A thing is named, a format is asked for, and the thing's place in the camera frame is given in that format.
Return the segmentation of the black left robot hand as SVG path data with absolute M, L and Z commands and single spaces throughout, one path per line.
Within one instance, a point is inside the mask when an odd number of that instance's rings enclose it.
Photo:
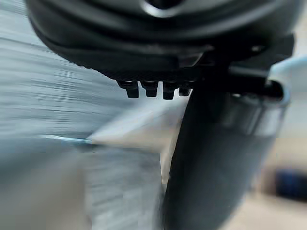
M 216 230 L 273 147 L 290 92 L 269 79 L 293 54 L 302 0 L 27 0 L 60 57 L 129 98 L 189 97 L 162 206 L 166 230 Z

